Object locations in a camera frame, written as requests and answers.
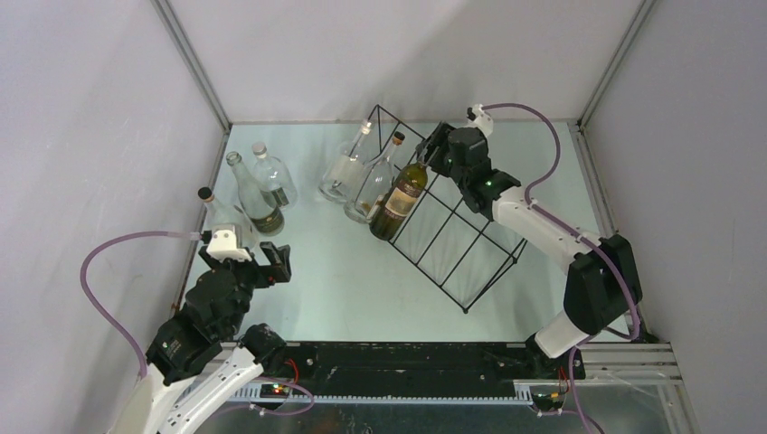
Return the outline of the tall clear champagne label bottle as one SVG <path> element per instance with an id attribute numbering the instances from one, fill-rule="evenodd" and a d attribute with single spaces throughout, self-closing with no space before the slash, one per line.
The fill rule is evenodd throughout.
<path id="1" fill-rule="evenodd" d="M 236 151 L 231 151 L 226 154 L 225 159 L 238 185 L 241 206 L 256 231 L 268 236 L 280 233 L 284 227 L 282 212 L 272 199 L 267 199 L 263 194 L 259 183 L 242 161 L 242 156 Z"/>

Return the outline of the clear bottle white frosted label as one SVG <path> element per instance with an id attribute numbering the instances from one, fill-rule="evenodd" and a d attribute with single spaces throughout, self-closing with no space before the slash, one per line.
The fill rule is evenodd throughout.
<path id="1" fill-rule="evenodd" d="M 341 144 L 331 154 L 330 164 L 318 186 L 319 193 L 332 203 L 344 203 L 356 186 L 365 164 L 374 156 L 368 139 L 373 122 L 364 120 L 355 135 Z"/>

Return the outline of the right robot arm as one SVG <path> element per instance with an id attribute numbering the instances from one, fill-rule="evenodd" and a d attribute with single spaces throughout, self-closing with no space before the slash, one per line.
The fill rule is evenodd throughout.
<path id="1" fill-rule="evenodd" d="M 515 177 L 493 167 L 480 128 L 440 122 L 416 154 L 455 183 L 471 211 L 521 235 L 565 274 L 562 310 L 528 340 L 531 374 L 552 376 L 562 354 L 625 313 L 638 314 L 642 290 L 630 243 L 619 234 L 603 238 L 546 215 Z"/>

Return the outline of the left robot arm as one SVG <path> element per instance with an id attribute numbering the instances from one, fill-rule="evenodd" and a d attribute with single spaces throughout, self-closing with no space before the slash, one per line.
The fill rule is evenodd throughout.
<path id="1" fill-rule="evenodd" d="M 146 352 L 147 375 L 131 392 L 111 427 L 113 433 L 193 433 L 245 383 L 275 376 L 286 364 L 287 346 L 265 323 L 252 325 L 228 359 L 191 396 L 181 394 L 205 366 L 235 338 L 251 307 L 253 293 L 291 280 L 291 248 L 260 244 L 268 262 L 218 260 L 206 247 L 208 266 L 185 296 L 184 306 L 163 323 Z"/>

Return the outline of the clear bottle cork stopper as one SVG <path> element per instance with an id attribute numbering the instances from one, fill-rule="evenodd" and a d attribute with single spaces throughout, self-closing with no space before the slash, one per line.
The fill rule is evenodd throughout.
<path id="1" fill-rule="evenodd" d="M 378 202 L 392 186 L 395 172 L 393 155 L 404 139 L 404 133 L 395 131 L 382 153 L 365 165 L 358 185 L 344 205 L 346 217 L 361 224 L 372 220 Z"/>

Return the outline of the short clear bottle white cap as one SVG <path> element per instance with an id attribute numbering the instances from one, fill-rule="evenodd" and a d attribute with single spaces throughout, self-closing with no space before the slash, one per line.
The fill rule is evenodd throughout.
<path id="1" fill-rule="evenodd" d="M 297 188 L 285 163 L 269 153 L 263 142 L 251 146 L 255 156 L 252 174 L 259 183 L 263 194 L 281 210 L 286 210 L 298 200 Z"/>

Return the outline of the clear bottle brown cork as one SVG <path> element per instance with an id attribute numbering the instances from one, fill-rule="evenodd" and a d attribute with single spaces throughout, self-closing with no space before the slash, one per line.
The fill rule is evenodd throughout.
<path id="1" fill-rule="evenodd" d="M 208 226 L 233 224 L 239 229 L 238 240 L 244 248 L 254 251 L 259 244 L 258 233 L 255 231 L 248 216 L 237 206 L 224 203 L 218 199 L 209 187 L 201 187 L 198 197 L 207 210 Z"/>

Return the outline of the dark green wine bottle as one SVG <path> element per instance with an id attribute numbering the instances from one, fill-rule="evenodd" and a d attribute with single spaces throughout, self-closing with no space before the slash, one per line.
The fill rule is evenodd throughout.
<path id="1" fill-rule="evenodd" d="M 427 184 L 427 164 L 423 161 L 417 160 L 402 169 L 369 225 L 375 238 L 389 241 L 396 235 Z"/>

